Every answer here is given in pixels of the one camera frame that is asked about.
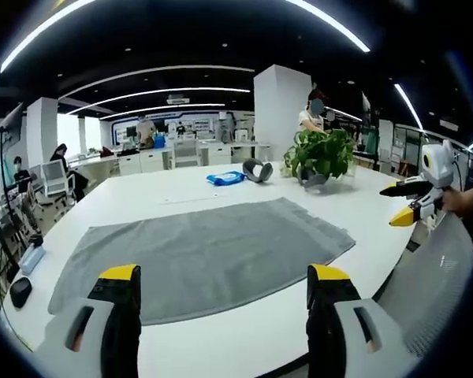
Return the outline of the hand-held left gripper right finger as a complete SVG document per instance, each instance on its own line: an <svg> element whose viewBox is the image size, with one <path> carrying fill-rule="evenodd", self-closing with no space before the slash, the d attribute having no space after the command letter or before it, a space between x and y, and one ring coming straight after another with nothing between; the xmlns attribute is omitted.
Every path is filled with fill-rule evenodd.
<svg viewBox="0 0 473 378"><path fill-rule="evenodd" d="M419 359L400 326L338 268L307 267L309 377L406 377Z"/></svg>

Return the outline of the person's right hand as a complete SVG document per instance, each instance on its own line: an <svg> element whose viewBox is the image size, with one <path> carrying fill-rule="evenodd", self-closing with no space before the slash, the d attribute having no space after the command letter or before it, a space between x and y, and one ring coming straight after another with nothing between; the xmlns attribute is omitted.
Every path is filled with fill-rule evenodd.
<svg viewBox="0 0 473 378"><path fill-rule="evenodd" d="M442 209L456 215L462 214L464 211L464 193L447 187L442 196Z"/></svg>

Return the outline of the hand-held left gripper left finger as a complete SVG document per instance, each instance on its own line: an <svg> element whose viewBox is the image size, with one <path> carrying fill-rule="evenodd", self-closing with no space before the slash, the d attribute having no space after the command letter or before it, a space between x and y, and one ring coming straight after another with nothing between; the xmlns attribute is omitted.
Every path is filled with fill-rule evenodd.
<svg viewBox="0 0 473 378"><path fill-rule="evenodd" d="M33 352L42 377L138 377L142 324L141 268L103 272L85 298L67 304L47 324Z"/></svg>

